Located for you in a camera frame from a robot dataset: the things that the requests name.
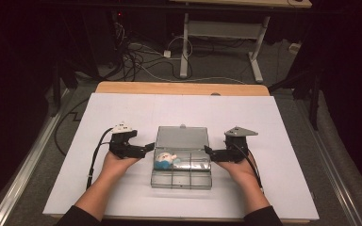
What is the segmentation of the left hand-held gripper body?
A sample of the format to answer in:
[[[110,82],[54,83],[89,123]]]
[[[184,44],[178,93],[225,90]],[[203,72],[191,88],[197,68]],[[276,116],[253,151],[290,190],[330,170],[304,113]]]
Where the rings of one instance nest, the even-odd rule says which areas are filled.
[[[144,158],[144,148],[141,146],[134,146],[129,143],[127,133],[132,131],[130,126],[122,123],[115,125],[111,130],[111,140],[109,142],[109,150],[120,157],[124,158]]]

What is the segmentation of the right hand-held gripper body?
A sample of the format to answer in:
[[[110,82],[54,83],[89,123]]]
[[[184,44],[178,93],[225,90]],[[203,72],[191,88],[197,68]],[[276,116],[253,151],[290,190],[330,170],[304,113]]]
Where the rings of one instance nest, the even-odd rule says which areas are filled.
[[[258,132],[236,126],[224,134],[225,149],[215,150],[213,152],[213,160],[216,162],[238,163],[249,155],[247,137],[257,136]]]

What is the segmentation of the small white blue plush toy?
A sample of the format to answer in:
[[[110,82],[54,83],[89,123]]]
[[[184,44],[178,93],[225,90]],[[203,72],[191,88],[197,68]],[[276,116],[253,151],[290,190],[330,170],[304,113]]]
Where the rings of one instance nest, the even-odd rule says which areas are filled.
[[[155,157],[154,169],[155,170],[169,170],[175,165],[179,164],[181,159],[176,154],[160,153]]]

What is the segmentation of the clear plastic compartment box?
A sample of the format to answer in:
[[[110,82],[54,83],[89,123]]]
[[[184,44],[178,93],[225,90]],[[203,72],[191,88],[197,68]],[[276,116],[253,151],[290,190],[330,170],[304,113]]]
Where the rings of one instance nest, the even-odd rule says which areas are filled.
[[[205,153],[208,134],[205,127],[160,126],[156,136],[151,175],[152,188],[210,189],[211,160]],[[176,154],[181,162],[172,169],[154,169],[160,153]]]

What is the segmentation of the person's left hand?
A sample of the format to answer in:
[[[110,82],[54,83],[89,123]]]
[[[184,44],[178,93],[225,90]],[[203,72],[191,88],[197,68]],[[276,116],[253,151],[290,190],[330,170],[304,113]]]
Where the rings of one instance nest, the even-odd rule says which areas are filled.
[[[112,152],[108,152],[104,159],[101,174],[110,178],[120,178],[132,165],[136,164],[138,161],[140,161],[139,158],[121,159]]]

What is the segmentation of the person's right hand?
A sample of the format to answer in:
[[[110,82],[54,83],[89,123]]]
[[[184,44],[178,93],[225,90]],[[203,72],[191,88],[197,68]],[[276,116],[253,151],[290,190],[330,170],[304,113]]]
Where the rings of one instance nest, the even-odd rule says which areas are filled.
[[[258,185],[254,170],[246,159],[238,163],[217,162],[217,165],[225,169],[239,186]]]

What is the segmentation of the black stand leg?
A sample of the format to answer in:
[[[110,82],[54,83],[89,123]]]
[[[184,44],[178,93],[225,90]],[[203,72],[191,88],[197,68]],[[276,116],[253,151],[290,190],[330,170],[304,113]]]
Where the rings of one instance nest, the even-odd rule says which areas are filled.
[[[64,83],[67,89],[76,89],[78,82],[75,78],[74,69],[68,61],[58,60],[52,67],[52,91],[53,105],[52,116],[56,116],[61,108],[61,83]]]
[[[316,70],[303,70],[289,75],[286,79],[268,87],[269,93],[278,89],[293,89],[292,96],[295,99],[309,99],[308,119],[312,127],[317,130],[317,117],[319,108],[319,96],[321,86],[321,72]]]

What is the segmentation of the light wooden desk top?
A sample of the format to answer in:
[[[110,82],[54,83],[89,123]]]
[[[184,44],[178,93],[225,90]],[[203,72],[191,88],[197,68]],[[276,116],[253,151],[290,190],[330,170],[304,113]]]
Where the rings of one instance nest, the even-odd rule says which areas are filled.
[[[310,0],[171,0],[183,3],[224,4],[271,8],[311,8]]]

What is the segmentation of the metal floor rail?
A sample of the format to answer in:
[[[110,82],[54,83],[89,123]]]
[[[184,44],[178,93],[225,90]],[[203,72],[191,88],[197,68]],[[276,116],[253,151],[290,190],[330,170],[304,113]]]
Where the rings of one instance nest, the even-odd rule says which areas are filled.
[[[2,201],[0,201],[0,226],[5,226],[16,205],[22,198],[36,167],[41,162],[45,147],[50,137],[54,134],[58,122],[62,118],[64,110],[68,106],[73,95],[74,89],[65,89],[63,90],[63,93],[59,95],[61,106],[58,108],[57,113],[54,116],[48,116],[46,118],[44,125],[25,160],[21,166],[16,169],[16,172],[9,183],[9,187],[3,196]]]
[[[299,112],[304,117],[304,122],[308,126],[311,136],[314,138],[318,153],[320,155],[321,164],[332,185],[337,196],[339,205],[341,206],[350,226],[362,226],[362,217],[359,215],[353,197],[342,181],[342,177],[337,171],[337,167],[333,162],[324,141],[320,136],[320,131],[316,130],[308,119],[308,110],[305,108],[303,101],[296,101]]]

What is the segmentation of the white metal desk frame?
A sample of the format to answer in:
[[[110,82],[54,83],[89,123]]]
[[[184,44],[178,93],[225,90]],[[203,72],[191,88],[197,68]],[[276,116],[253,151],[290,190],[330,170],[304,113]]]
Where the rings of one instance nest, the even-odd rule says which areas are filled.
[[[270,16],[263,18],[261,23],[231,23],[215,21],[196,21],[189,18],[189,14],[184,15],[183,28],[183,47],[180,59],[180,77],[186,78],[189,71],[188,46],[190,46],[189,37],[213,37],[213,38],[234,38],[244,40],[254,40],[255,49],[248,53],[249,62],[258,84],[263,83],[263,76],[260,71],[257,57],[264,40]]]

